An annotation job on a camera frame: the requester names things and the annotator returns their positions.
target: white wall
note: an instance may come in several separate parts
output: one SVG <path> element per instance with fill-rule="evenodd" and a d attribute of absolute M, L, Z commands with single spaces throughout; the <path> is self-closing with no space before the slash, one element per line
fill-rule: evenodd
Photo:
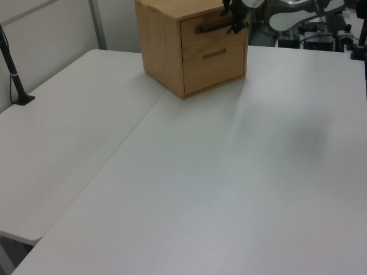
<path fill-rule="evenodd" d="M 88 0 L 58 0 L 5 26 L 4 31 L 27 93 L 87 51 L 98 49 Z M 0 112 L 9 106 L 9 71 L 0 55 Z"/>
<path fill-rule="evenodd" d="M 140 53 L 134 0 L 97 0 L 108 50 Z"/>

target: wood grain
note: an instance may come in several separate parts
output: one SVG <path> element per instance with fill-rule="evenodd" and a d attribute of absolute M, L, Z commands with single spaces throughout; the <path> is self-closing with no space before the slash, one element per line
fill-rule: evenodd
<path fill-rule="evenodd" d="M 244 74 L 244 43 L 229 46 L 224 53 L 183 62 L 185 95 Z"/>
<path fill-rule="evenodd" d="M 248 32 L 227 34 L 221 1 L 135 0 L 145 71 L 180 98 L 246 74 Z"/>
<path fill-rule="evenodd" d="M 179 23 L 135 2 L 144 70 L 184 97 Z"/>
<path fill-rule="evenodd" d="M 136 2 L 176 21 L 223 9 L 221 0 L 136 0 Z"/>

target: black handle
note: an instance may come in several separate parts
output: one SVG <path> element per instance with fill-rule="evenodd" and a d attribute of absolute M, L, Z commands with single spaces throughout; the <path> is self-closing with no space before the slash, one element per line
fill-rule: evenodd
<path fill-rule="evenodd" d="M 232 26 L 232 23 L 227 22 L 227 23 L 223 23 L 223 24 L 220 24 L 220 25 L 217 25 L 217 26 L 212 26 L 212 27 L 200 27 L 200 32 L 201 33 L 209 33 L 209 32 L 212 32 L 214 30 L 218 30 L 218 29 L 225 28 L 225 27 L 228 27 L 228 26 Z"/>

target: black cable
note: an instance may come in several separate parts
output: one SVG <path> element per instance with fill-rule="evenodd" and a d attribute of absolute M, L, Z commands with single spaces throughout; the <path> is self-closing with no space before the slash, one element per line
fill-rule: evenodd
<path fill-rule="evenodd" d="M 10 91 L 9 91 L 9 94 L 10 94 L 10 102 L 11 104 L 13 105 L 14 102 L 13 102 L 13 97 L 11 96 L 11 76 L 9 76 L 9 87 L 10 87 Z"/>
<path fill-rule="evenodd" d="M 1 25 L 0 25 L 0 31 L 1 31 L 1 33 L 2 33 L 2 35 L 3 35 L 3 37 L 5 38 L 6 46 L 7 46 L 7 48 L 9 49 L 9 42 L 7 41 L 7 37 L 6 37 L 6 35 L 5 35 L 4 30 L 2 29 L 2 26 L 1 26 Z"/>
<path fill-rule="evenodd" d="M 306 38 L 300 40 L 300 43 L 305 42 L 305 41 L 310 40 L 310 39 L 313 39 L 313 38 L 324 37 L 324 36 L 331 36 L 332 37 L 333 35 L 332 34 L 316 34 L 314 36 L 309 36 L 309 37 L 306 37 Z"/>

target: white table surface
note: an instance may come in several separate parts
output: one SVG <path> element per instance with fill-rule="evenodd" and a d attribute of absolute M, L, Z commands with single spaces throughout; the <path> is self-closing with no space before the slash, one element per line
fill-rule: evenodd
<path fill-rule="evenodd" d="M 245 80 L 164 93 L 14 274 L 365 274 L 366 164 L 363 62 L 250 46 Z"/>
<path fill-rule="evenodd" d="M 93 50 L 1 113 L 0 235 L 37 243 L 165 90 L 140 54 Z"/>

